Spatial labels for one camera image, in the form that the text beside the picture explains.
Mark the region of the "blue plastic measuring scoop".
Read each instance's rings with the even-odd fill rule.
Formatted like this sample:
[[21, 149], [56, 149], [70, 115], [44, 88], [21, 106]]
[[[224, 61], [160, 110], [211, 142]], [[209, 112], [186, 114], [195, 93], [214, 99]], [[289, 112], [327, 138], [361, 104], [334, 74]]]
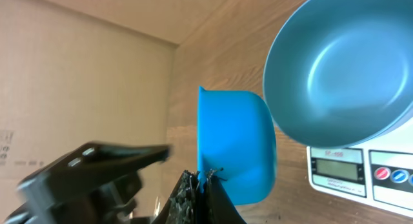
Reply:
[[234, 205], [263, 201], [277, 174], [276, 135], [266, 103], [246, 90], [198, 90], [197, 169], [213, 173]]

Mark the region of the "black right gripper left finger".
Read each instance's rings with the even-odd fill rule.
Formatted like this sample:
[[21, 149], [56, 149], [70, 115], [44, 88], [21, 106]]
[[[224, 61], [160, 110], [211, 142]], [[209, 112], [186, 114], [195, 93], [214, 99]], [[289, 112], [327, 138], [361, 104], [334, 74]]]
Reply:
[[152, 224], [194, 224], [199, 192], [198, 172], [184, 170]]

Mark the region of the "white digital kitchen scale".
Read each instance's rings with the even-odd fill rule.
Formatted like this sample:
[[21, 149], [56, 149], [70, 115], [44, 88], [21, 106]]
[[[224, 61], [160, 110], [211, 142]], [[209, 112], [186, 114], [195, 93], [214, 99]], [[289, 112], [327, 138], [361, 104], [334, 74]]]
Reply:
[[412, 120], [349, 148], [307, 147], [312, 188], [412, 217]]

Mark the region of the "cardboard box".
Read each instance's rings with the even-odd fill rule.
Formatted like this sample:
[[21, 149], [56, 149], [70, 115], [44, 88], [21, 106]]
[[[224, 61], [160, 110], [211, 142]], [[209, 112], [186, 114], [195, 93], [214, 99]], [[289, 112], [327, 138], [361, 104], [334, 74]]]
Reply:
[[89, 141], [166, 141], [174, 47], [43, 0], [1, 0], [1, 218], [17, 184]]

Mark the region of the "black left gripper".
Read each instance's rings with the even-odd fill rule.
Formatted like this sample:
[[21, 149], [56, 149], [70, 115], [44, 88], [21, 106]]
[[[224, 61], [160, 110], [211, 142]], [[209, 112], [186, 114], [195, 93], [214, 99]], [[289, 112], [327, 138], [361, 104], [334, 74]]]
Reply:
[[91, 141], [19, 182], [24, 203], [6, 223], [152, 223], [133, 218], [143, 188], [139, 170], [167, 159], [170, 145], [133, 147]]

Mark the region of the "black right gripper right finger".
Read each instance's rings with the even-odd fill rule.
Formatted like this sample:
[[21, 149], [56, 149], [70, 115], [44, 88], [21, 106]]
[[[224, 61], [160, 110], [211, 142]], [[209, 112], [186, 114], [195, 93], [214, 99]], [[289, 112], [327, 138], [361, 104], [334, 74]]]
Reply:
[[225, 191], [217, 173], [223, 168], [211, 169], [206, 173], [204, 193], [201, 196], [201, 222], [206, 224], [246, 224]]

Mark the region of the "blue metal bowl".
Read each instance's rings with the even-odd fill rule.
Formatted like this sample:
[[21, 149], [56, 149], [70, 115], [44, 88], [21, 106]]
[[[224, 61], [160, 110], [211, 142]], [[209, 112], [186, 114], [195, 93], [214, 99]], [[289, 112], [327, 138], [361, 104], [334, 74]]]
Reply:
[[307, 0], [268, 52], [263, 95], [277, 127], [345, 148], [412, 117], [412, 0]]

